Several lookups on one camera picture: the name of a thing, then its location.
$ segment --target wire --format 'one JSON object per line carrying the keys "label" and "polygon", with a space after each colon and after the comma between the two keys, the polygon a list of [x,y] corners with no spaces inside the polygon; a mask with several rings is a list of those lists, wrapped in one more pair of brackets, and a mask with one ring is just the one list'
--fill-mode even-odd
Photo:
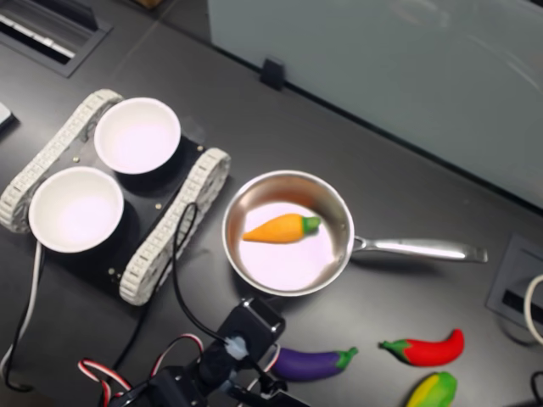
{"label": "wire", "polygon": [[[177,239],[179,238],[179,232],[181,231],[181,226],[183,224],[183,221],[185,220],[185,216],[188,213],[188,210],[190,208],[194,208],[194,215],[193,218],[190,220],[190,224],[188,225],[187,230],[185,231],[185,235],[181,239],[181,242],[177,244]],[[182,249],[183,246],[188,241],[188,237],[190,236],[191,232],[193,231],[194,222],[196,221],[196,218],[198,216],[198,205],[195,202],[189,203],[185,209],[183,210],[183,213],[181,217],[179,218],[179,221],[177,222],[176,230],[173,235],[173,254],[172,254],[172,261],[171,261],[171,273],[173,274],[173,289],[176,294],[177,302],[179,303],[179,306],[181,307],[182,311],[185,313],[185,315],[188,317],[188,319],[203,333],[209,335],[210,337],[213,337],[217,341],[220,341],[222,343],[225,342],[224,338],[221,337],[218,333],[212,331],[207,326],[205,326],[194,314],[191,312],[191,310],[187,307],[187,304],[185,303],[185,300],[183,299],[183,296],[181,294],[181,290],[179,289],[179,279],[177,276],[177,258],[176,254],[177,251]]]}
{"label": "wire", "polygon": [[4,379],[4,382],[8,388],[14,390],[15,392],[28,393],[32,390],[32,387],[26,385],[12,384],[9,381],[9,374],[11,372],[11,365],[13,364],[13,358],[15,350],[17,349],[17,344],[19,340],[25,335],[26,329],[28,328],[32,315],[34,314],[34,308],[36,306],[36,297],[37,297],[37,288],[40,282],[40,276],[42,274],[42,268],[44,263],[44,250],[42,244],[36,243],[36,253],[34,255],[34,269],[32,271],[32,284],[31,284],[31,293],[28,299],[28,303],[21,315],[17,328],[15,329],[14,340],[12,345],[9,347],[8,352],[3,356],[2,361],[0,361],[0,376]]}
{"label": "wire", "polygon": [[116,371],[112,371],[110,368],[101,365],[94,360],[90,359],[82,359],[77,364],[77,367],[80,371],[82,371],[85,375],[89,376],[91,379],[93,379],[95,382],[98,382],[98,378],[94,376],[88,369],[87,366],[92,367],[93,369],[96,369],[97,371],[101,371],[104,373],[104,375],[111,377],[113,380],[118,382],[126,391],[132,390],[132,385],[119,373]]}
{"label": "wire", "polygon": [[[179,222],[177,224],[177,227],[176,227],[176,230],[175,230],[175,235],[174,235],[174,238],[173,238],[173,244],[174,244],[174,248],[177,247],[177,244],[176,244],[176,237],[177,235],[179,234],[179,230],[181,228],[181,224],[182,222],[185,220],[185,216],[187,215],[187,212],[188,212],[188,209],[191,205],[194,205],[195,209],[198,210],[198,208],[196,207],[196,204],[195,203],[189,203],[187,205],[187,207],[185,208],[185,210],[183,210],[183,213],[181,215],[181,217],[179,218]],[[187,240],[187,236],[189,235],[189,233],[192,231],[193,229],[193,224],[194,224],[194,220],[196,219],[196,213],[194,214],[194,217],[188,227],[188,230],[187,230],[187,234],[185,235],[185,237],[182,239],[182,242],[181,242],[181,246],[186,242]],[[160,276],[159,278],[157,279],[156,283],[154,284],[154,287],[153,287],[153,291],[151,292],[151,297],[149,297],[149,300],[148,302],[143,306],[143,310],[142,310],[142,313],[140,314],[139,316],[139,319],[137,320],[137,324],[136,324],[136,327],[134,328],[134,331],[132,331],[132,335],[130,336],[130,338],[128,339],[128,342],[126,343],[125,347],[122,349],[122,351],[120,352],[120,355],[119,357],[117,357],[117,360],[115,361],[115,363],[113,364],[113,370],[114,371],[118,371],[120,369],[120,367],[122,366],[122,363],[125,361],[126,359],[126,356],[130,353],[130,351],[132,350],[132,347],[134,346],[134,343],[136,343],[136,340],[137,340],[137,337],[139,335],[139,332],[142,330],[142,327],[143,327],[143,323],[146,321],[147,319],[147,316],[148,316],[148,312],[151,308],[151,304],[153,303],[153,300],[154,300],[154,297],[155,297],[155,294],[158,292],[158,288],[159,288],[159,285],[160,285],[160,282],[162,281],[162,278],[164,277],[164,274],[166,273],[166,271],[168,270],[168,267],[172,267],[172,270],[174,271],[174,274],[176,274],[176,265],[174,261],[172,261],[174,258],[175,258],[175,253],[176,253],[176,250],[174,250],[173,252],[174,254],[171,256],[170,259],[168,259],[168,262],[166,263],[166,265],[164,266],[164,269],[162,269],[162,271],[160,272]],[[98,405],[101,405],[102,403],[102,400],[100,399],[98,401]]]}
{"label": "wire", "polygon": [[[270,360],[270,363],[268,363],[268,365],[264,368],[264,372],[267,373],[268,371],[270,371],[272,369],[272,367],[276,364],[277,362],[277,359],[279,359],[279,354],[281,353],[281,345],[279,343],[276,343],[275,344],[275,353],[273,354],[273,357],[271,358]],[[251,389],[255,386],[256,383],[258,383],[259,381],[259,378],[257,377],[256,379],[254,379],[248,386],[247,386],[247,391],[250,392]],[[243,403],[239,403],[238,404],[238,407],[243,407]]]}
{"label": "wire", "polygon": [[[105,380],[98,379],[96,375],[91,373],[87,369],[87,366],[92,367],[93,369],[96,369],[97,371],[101,371],[108,378],[112,378],[116,380],[126,391],[132,390],[132,385],[116,371],[112,371],[111,369],[108,369],[104,365],[100,365],[99,363],[90,359],[80,360],[79,363],[77,364],[77,367],[79,368],[79,370],[82,371],[85,376],[90,377],[95,382],[99,382],[102,385],[102,390],[103,390],[102,400],[103,400],[104,407],[108,407],[109,401],[111,400],[111,387]],[[118,397],[122,394],[123,393],[117,393],[115,397]]]}
{"label": "wire", "polygon": [[154,297],[155,289],[156,289],[156,286],[153,289],[153,293],[151,294],[151,297],[149,298],[148,302],[143,306],[142,313],[140,314],[139,319],[137,320],[136,327],[134,328],[134,331],[132,331],[132,335],[130,336],[130,339],[128,339],[128,342],[126,343],[125,347],[120,352],[119,357],[113,364],[114,371],[118,371],[120,369],[122,362],[125,361],[126,356],[132,350],[132,347],[134,346],[134,343],[136,342],[137,336],[139,335],[139,332],[142,330],[143,323],[147,319],[147,314],[149,312],[149,309],[151,308],[151,302]]}
{"label": "wire", "polygon": [[543,371],[536,371],[532,374],[532,377],[529,379],[529,386],[532,389],[537,405],[543,406],[543,399],[540,396],[540,392],[537,390],[537,383],[535,382],[537,376],[543,376]]}
{"label": "wire", "polygon": [[154,362],[153,369],[151,370],[151,374],[149,375],[150,377],[153,377],[154,375],[156,375],[156,372],[159,371],[160,364],[162,363],[162,360],[164,360],[164,357],[182,339],[192,339],[194,342],[196,342],[196,344],[198,345],[199,352],[200,352],[200,357],[202,356],[202,353],[204,352],[204,344],[202,343],[200,338],[197,337],[196,335],[193,335],[192,333],[183,333],[182,335],[180,335],[179,337],[171,341],[168,347],[166,348],[166,350],[159,355],[159,357]]}
{"label": "wire", "polygon": [[528,327],[530,333],[535,338],[537,342],[543,345],[543,337],[537,332],[537,329],[534,325],[534,320],[532,319],[532,298],[534,297],[534,291],[537,286],[543,282],[543,275],[537,276],[531,283],[528,285],[526,290],[526,295],[524,296],[524,319],[526,320],[526,326]]}

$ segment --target white bowl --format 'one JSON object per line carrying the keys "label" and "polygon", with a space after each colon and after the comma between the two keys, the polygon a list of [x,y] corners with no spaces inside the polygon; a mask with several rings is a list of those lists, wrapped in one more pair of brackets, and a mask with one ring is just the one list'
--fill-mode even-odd
{"label": "white bowl", "polygon": [[73,167],[41,184],[32,198],[28,220],[43,246],[78,253],[111,236],[124,206],[122,191],[113,178],[94,168]]}
{"label": "white bowl", "polygon": [[108,110],[96,126],[98,157],[122,174],[143,174],[168,161],[181,141],[174,111],[161,101],[133,98]]}

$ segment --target white tank tread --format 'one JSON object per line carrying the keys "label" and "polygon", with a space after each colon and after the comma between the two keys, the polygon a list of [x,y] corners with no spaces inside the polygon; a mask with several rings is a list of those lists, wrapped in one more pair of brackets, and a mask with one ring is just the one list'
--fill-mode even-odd
{"label": "white tank tread", "polygon": [[121,95],[102,89],[91,94],[79,105],[59,132],[9,183],[0,196],[0,225],[16,233],[30,231],[28,207],[34,191],[44,181],[45,174],[77,137],[85,140],[105,110],[122,99]]}
{"label": "white tank tread", "polygon": [[[230,170],[230,156],[218,148],[205,151],[194,163],[187,179],[174,198],[170,208],[151,231],[128,263],[120,279],[120,296],[133,305],[143,305],[149,300],[153,288],[172,256],[173,235],[183,210],[191,202],[198,205],[198,217],[185,244],[177,250],[176,257],[194,234],[200,221],[222,189]],[[177,239],[180,242],[187,233],[191,216],[183,222]],[[163,275],[160,285],[171,271],[171,266]]]}

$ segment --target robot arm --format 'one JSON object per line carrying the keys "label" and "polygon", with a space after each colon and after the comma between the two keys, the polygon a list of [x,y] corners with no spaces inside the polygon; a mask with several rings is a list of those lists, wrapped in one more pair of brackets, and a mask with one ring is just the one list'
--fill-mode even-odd
{"label": "robot arm", "polygon": [[214,341],[189,366],[170,366],[130,392],[114,398],[110,407],[206,407],[215,390],[250,407],[309,407],[286,393],[286,384],[260,370],[265,397],[234,382],[239,371],[257,368],[267,350],[279,339],[285,320],[259,298],[242,300],[219,328],[227,344]]}

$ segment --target white wall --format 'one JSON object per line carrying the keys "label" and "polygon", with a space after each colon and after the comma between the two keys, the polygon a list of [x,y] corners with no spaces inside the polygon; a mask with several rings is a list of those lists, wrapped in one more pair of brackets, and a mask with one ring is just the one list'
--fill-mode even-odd
{"label": "white wall", "polygon": [[543,9],[209,0],[213,43],[543,207]]}

